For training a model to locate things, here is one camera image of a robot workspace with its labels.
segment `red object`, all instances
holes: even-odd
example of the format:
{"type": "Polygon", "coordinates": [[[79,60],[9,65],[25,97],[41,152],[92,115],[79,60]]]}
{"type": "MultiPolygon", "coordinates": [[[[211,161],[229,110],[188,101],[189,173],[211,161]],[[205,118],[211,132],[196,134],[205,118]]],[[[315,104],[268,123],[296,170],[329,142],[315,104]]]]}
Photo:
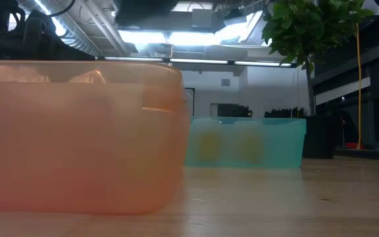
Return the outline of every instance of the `red object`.
{"type": "Polygon", "coordinates": [[[357,149],[358,148],[358,143],[357,142],[346,142],[345,146],[347,148],[350,148],[350,149],[357,149]]]}

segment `teal plastic container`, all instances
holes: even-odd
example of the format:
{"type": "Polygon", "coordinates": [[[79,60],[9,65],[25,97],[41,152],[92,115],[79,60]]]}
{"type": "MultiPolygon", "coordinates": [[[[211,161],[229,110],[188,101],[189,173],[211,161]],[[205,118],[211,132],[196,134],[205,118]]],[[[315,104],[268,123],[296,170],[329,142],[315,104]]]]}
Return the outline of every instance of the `teal plastic container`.
{"type": "Polygon", "coordinates": [[[298,118],[193,117],[185,164],[297,168],[306,131],[306,120],[298,118]]]}

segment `white wall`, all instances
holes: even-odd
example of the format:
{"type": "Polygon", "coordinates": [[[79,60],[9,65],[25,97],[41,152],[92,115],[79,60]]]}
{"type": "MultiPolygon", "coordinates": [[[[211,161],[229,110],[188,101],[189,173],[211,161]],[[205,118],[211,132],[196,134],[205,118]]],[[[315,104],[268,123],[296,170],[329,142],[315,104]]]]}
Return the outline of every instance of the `white wall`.
{"type": "Polygon", "coordinates": [[[240,104],[263,117],[273,109],[309,111],[307,77],[300,68],[247,67],[240,77],[240,104]]]}
{"type": "Polygon", "coordinates": [[[181,72],[184,86],[195,88],[195,116],[210,116],[211,103],[239,103],[239,77],[233,72],[181,72]],[[230,86],[221,86],[222,79],[230,79],[230,86]]]}

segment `orange plastic container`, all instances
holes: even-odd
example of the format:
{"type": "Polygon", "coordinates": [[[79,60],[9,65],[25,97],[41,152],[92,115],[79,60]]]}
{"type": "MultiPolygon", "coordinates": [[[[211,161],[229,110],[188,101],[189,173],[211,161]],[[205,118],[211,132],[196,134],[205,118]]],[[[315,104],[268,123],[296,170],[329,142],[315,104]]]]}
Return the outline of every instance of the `orange plastic container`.
{"type": "Polygon", "coordinates": [[[173,68],[0,61],[0,211],[154,211],[181,181],[189,127],[173,68]]]}

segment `potted plant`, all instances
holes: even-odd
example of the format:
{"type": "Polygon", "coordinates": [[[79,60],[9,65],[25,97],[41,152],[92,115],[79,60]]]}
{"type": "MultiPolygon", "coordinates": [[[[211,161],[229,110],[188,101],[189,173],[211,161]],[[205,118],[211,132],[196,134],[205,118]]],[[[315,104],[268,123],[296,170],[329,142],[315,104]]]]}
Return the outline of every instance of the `potted plant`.
{"type": "Polygon", "coordinates": [[[306,70],[311,116],[307,118],[307,137],[304,154],[331,158],[332,144],[329,134],[334,129],[329,126],[329,118],[316,118],[311,73],[314,71],[314,54],[332,47],[338,47],[348,37],[356,34],[358,24],[366,16],[374,13],[362,9],[364,0],[277,0],[273,13],[265,15],[267,22],[263,39],[270,43],[270,54],[279,52],[285,58],[282,63],[296,61],[297,66],[306,70]],[[319,146],[326,145],[325,154],[319,146]]]}

